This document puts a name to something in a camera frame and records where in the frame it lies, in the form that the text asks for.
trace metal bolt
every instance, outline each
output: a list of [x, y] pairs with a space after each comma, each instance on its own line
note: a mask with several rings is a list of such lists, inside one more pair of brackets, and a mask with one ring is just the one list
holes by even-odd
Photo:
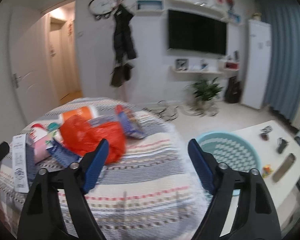
[[228, 165], [227, 164], [225, 164], [225, 163], [219, 163], [219, 168], [220, 169], [222, 169], [222, 170], [226, 170], [226, 169], [228, 169]]
[[251, 169], [251, 173], [253, 175], [258, 175], [259, 174], [259, 171], [257, 169]]
[[70, 164], [70, 169], [75, 170], [77, 168], [79, 168], [79, 163], [71, 163]]
[[40, 169], [40, 170], [38, 171], [38, 173], [39, 173], [39, 175], [44, 175], [44, 174], [47, 173], [47, 169], [42, 168], [42, 169]]

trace tablecloth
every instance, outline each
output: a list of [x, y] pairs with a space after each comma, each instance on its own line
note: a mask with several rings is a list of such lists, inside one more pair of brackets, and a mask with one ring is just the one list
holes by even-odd
[[[99, 227], [111, 239], [190, 239], [209, 205], [184, 142], [174, 126], [137, 106], [108, 98], [79, 98], [48, 112], [36, 122], [47, 126], [62, 112], [94, 106], [100, 115], [122, 104], [133, 111], [147, 137], [128, 139], [118, 162], [103, 167], [96, 187], [85, 198]], [[29, 133], [28, 125], [21, 133]], [[26, 194], [13, 189], [12, 155], [0, 167], [0, 201], [6, 222], [16, 235]], [[53, 158], [37, 164], [48, 171], [63, 169]], [[59, 190], [66, 228], [76, 235], [64, 190]]]

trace flat screen television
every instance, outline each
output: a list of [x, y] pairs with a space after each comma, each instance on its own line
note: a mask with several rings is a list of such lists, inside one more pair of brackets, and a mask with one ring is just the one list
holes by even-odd
[[226, 54], [227, 24], [193, 13], [169, 10], [169, 49]]

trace door handle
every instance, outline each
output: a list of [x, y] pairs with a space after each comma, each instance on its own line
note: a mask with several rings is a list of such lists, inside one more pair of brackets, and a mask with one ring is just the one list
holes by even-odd
[[12, 75], [12, 83], [15, 88], [19, 87], [19, 79], [22, 79], [22, 76], [18, 77], [16, 73]]

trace white table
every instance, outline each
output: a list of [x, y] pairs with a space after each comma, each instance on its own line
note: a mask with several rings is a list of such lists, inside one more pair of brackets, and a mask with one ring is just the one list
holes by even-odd
[[[269, 133], [269, 140], [264, 141], [259, 134], [261, 133], [261, 129], [267, 125], [271, 125], [273, 131]], [[264, 179], [274, 202], [274, 206], [278, 208], [300, 178], [300, 146], [276, 121], [264, 122], [233, 133], [247, 140], [255, 148], [260, 157], [261, 166], [270, 164], [274, 172], [281, 166], [290, 153], [293, 153], [296, 156], [293, 165], [277, 183], [273, 182], [272, 176]], [[289, 145], [282, 154], [278, 154], [276, 151], [278, 147], [277, 141], [280, 137], [289, 142]], [[227, 234], [231, 230], [238, 200], [239, 196], [232, 197], [228, 217], [221, 235]]]

